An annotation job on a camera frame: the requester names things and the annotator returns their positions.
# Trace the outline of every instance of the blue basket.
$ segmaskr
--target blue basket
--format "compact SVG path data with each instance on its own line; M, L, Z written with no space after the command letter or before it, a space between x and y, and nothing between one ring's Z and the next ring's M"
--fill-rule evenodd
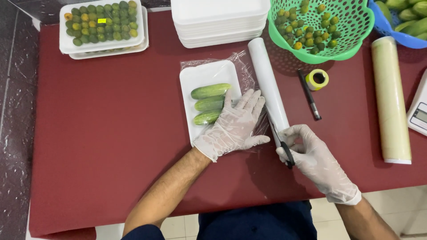
M383 12L381 12L380 8L373 0L369 0L369 8L374 12L375 16L374 29L380 34L384 36L392 36L398 43L406 47L418 49L427 47L427 41L425 40L412 37L406 33L393 31L392 26L390 26L390 23L387 21L386 17L384 17ZM395 26L401 24L402 21L398 18L398 12L394 10L390 10L390 12Z

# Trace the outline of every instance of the tray of limes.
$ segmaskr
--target tray of limes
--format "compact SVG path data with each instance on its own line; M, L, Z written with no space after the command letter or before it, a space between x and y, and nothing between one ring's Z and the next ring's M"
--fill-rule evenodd
M99 0L60 11L59 49L64 54L131 47L144 41L139 0Z

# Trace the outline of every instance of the white latex glove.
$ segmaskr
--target white latex glove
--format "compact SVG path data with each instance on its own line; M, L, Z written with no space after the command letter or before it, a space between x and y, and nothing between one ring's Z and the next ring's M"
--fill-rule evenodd
M294 125L279 132L279 135L285 137L286 144L291 146L295 165L326 195L328 202L356 205L361 201L362 193L348 179L325 142L307 125ZM295 143L297 138L302 138L304 144ZM278 147L276 152L282 160L288 159L282 147Z
M251 137L264 103L265 99L261 97L260 90L254 92L253 89L249 89L233 108L231 91L227 91L219 118L193 141L194 146L216 162L218 157L226 152L245 150L268 143L270 138L267 136Z

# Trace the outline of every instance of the black scissors handle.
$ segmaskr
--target black scissors handle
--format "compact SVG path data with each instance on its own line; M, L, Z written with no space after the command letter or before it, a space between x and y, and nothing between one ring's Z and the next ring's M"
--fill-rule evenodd
M288 145L286 145L286 143L283 141L280 141L280 145L283 147L283 149L285 149L286 155L288 155L288 160L286 160L286 163L288 164L288 169L292 169L292 166L295 166L295 161L293 160L291 150L289 149Z

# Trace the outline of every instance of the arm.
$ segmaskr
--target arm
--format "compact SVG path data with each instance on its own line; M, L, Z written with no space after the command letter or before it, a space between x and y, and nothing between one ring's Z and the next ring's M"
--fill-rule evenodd
M291 146L295 165L311 179L328 202L335 203L344 226L354 240L398 240L393 230L382 220L359 188L348 179L332 156L325 142L307 125L294 125L279 133ZM294 143L302 138L303 144ZM282 147L276 152L283 159L287 155Z
M369 202L362 198L356 205L335 204L352 240L399 240L394 231Z
M123 236L145 224L160 228L202 171L224 153L269 142L267 136L251 136L264 103L261 91L249 89L232 107L231 92L227 91L224 108L215 124L197 137L193 141L195 147L144 194L127 217Z

